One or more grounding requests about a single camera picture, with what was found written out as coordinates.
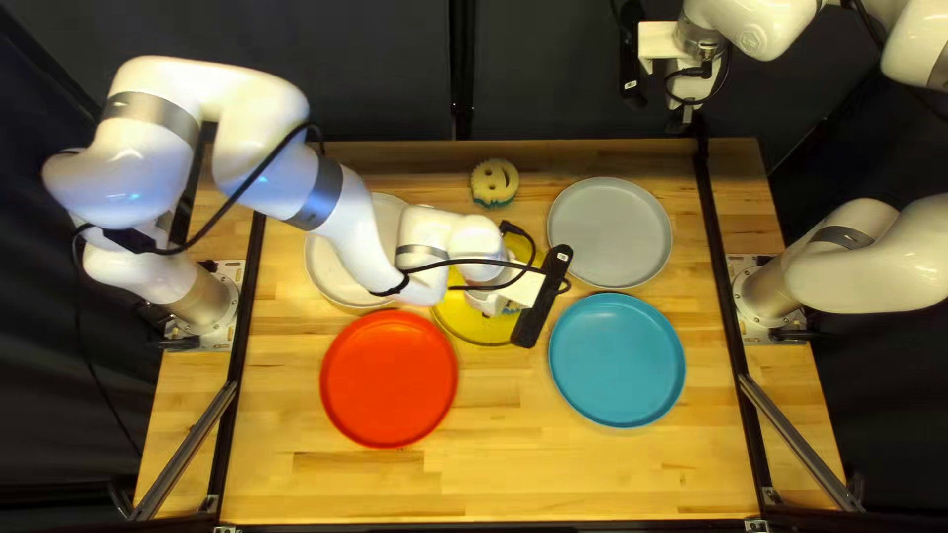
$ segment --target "white plate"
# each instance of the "white plate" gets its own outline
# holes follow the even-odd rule
[[[408,206],[408,203],[391,194],[372,193],[372,204],[382,248],[385,249],[389,261],[394,264],[402,210]],[[329,300],[356,309],[381,307],[392,302],[388,298],[370,294],[365,287],[359,285],[342,265],[329,239],[310,233],[306,236],[303,256],[309,279]]]
[[[641,285],[671,253],[671,223],[662,204],[617,177],[590,177],[560,193],[546,234],[551,247],[573,247],[571,274],[601,288]]]

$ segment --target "yellow sponge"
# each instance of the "yellow sponge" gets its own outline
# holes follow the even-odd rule
[[[470,184],[474,203],[496,209],[514,201],[520,187],[520,175],[510,161],[488,159],[471,173]]]

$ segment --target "yellow bowl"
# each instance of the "yellow bowl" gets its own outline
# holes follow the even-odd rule
[[[530,259],[530,243],[524,237],[507,233],[503,236],[503,243],[519,261]],[[544,255],[537,250],[534,267],[543,264]],[[454,266],[448,272],[447,283],[465,284],[461,273]],[[445,298],[431,308],[431,316],[442,329],[460,340],[479,346],[503,346],[510,343],[510,335],[514,332],[520,312],[504,312],[497,317],[487,318],[465,302],[462,290],[449,290]]]

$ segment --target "gray plate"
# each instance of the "gray plate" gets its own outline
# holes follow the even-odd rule
[[[601,288],[641,285],[671,253],[671,223],[662,204],[617,177],[590,177],[560,193],[546,234],[551,247],[573,247],[571,274]]]

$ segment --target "black cable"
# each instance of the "black cable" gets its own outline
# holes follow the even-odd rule
[[[194,236],[188,240],[188,242],[178,248],[156,248],[148,251],[157,255],[175,255],[197,244],[198,241],[208,234],[210,229],[213,228],[215,224],[217,224],[224,214],[227,213],[228,210],[237,203],[237,200],[239,200],[240,197],[244,195],[246,190],[249,189],[251,185],[253,185],[253,182],[264,173],[266,167],[271,162],[273,162],[273,159],[275,159],[280,154],[280,152],[283,151],[283,148],[286,148],[290,141],[292,141],[299,132],[306,129],[316,134],[317,142],[319,143],[319,152],[325,156],[326,147],[325,143],[323,142],[322,130],[319,129],[319,126],[314,122],[304,122],[303,124],[300,124],[299,126],[293,128],[290,133],[286,134],[286,137],[280,141],[280,144],[278,144],[273,150],[270,151],[269,154],[266,155],[264,160],[259,165],[257,165],[257,168],[253,169],[253,172],[251,172],[250,175],[246,177],[244,182],[240,184],[240,187],[238,187],[237,190],[234,191],[234,193],[227,199],[227,201],[224,202],[224,205],[221,206],[221,209],[217,210],[217,212],[208,220],[208,222],[200,230],[198,230]]]
[[[720,72],[718,78],[715,80],[714,87],[711,88],[711,92],[708,94],[708,96],[696,100],[693,98],[681,98],[675,94],[672,94],[671,89],[668,88],[668,82],[679,76],[690,76],[694,78],[700,77],[705,72],[700,66],[690,66],[688,68],[682,68],[681,70],[670,72],[667,76],[665,76],[665,93],[672,100],[685,105],[698,105],[711,100],[720,92],[721,88],[724,87],[724,84],[727,82],[727,77],[731,73],[731,56],[733,53],[734,52],[731,49],[731,46],[728,45],[724,50],[723,57],[721,57],[720,60]]]
[[[530,243],[530,259],[527,260],[527,265],[532,265],[533,260],[537,258],[537,243],[534,242],[533,237],[531,237],[526,231],[514,226],[513,224],[510,224],[509,222],[504,222],[503,225],[511,233],[525,237],[527,242]],[[520,281],[520,278],[525,276],[526,273],[526,270],[521,270],[520,274],[514,276],[512,280],[499,285],[454,285],[448,287],[447,290],[500,290]]]
[[[882,49],[885,48],[885,41],[882,35],[879,35],[879,32],[876,31],[876,27],[872,25],[872,18],[869,17],[866,6],[863,6],[863,0],[849,0],[849,3],[856,8],[856,12],[859,13],[859,18],[863,19],[863,24],[866,25],[866,30],[869,32],[869,37],[872,37],[872,42],[876,44],[879,51],[882,51]]]
[[[622,16],[619,15],[619,8],[615,6],[615,0],[607,0],[609,2],[609,8],[612,10],[612,20],[615,21],[615,24],[624,31],[628,36],[631,36],[632,31],[622,23]]]
[[[451,265],[497,265],[499,267],[519,268],[520,270],[528,270],[538,274],[543,273],[542,270],[535,266],[524,265],[523,263],[514,263],[512,261],[501,261],[500,259],[445,259],[444,261],[438,261],[437,263],[413,266],[412,268],[400,268],[399,270],[403,274],[414,274],[415,272],[431,270],[432,268],[438,267],[450,267]]]
[[[89,357],[89,354],[85,351],[85,344],[82,342],[82,312],[80,310],[80,287],[82,283],[82,262],[79,260],[79,250],[78,243],[79,237],[82,236],[82,232],[94,228],[95,226],[89,223],[82,224],[72,233],[72,266],[76,271],[76,289],[75,289],[75,310],[73,314],[73,323],[76,328],[76,351],[79,352],[79,355],[82,357],[82,360],[85,362],[85,366],[89,369],[89,374],[92,375],[92,380],[96,382],[96,388],[99,389],[99,394],[102,396],[102,399],[105,401],[105,405],[108,406],[109,411],[112,412],[112,416],[115,418],[116,423],[121,428],[122,433],[125,434],[125,438],[128,439],[129,445],[132,446],[132,450],[135,451],[135,454],[138,457],[141,457],[141,450],[138,448],[138,445],[135,443],[135,439],[132,438],[132,434],[128,431],[128,428],[125,426],[125,423],[122,422],[121,416],[119,416],[119,411],[116,410],[116,406],[112,403],[112,399],[109,398],[109,394],[105,391],[105,387],[102,385],[101,380],[99,380],[99,374],[96,372],[95,365],[92,364],[92,359]]]

